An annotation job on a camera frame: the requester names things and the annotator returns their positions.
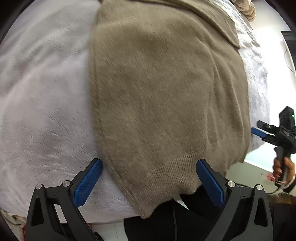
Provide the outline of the brown knit sweater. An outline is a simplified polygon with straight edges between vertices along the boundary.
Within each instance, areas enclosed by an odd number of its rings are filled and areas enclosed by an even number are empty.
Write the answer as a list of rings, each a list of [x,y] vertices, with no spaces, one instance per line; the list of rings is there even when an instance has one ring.
[[[137,215],[192,194],[196,161],[221,173],[250,143],[234,21],[211,1],[103,1],[89,78],[99,153]]]

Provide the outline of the beige knit item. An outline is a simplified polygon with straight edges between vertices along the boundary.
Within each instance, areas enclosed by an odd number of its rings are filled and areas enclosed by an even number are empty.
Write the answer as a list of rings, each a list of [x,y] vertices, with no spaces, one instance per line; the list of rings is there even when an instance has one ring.
[[[256,17],[256,9],[251,0],[231,0],[231,3],[241,12],[248,21],[252,22]]]

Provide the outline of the lavender plush bed blanket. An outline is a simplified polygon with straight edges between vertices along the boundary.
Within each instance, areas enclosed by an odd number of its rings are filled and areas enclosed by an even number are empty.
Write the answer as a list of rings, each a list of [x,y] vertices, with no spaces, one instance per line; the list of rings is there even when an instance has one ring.
[[[99,153],[89,78],[90,40],[103,1],[34,1],[1,43],[1,208],[26,217],[37,184],[70,180],[98,158],[103,172],[82,207],[87,222],[139,216]],[[267,73],[252,29],[231,1],[248,81],[250,129],[269,120]]]

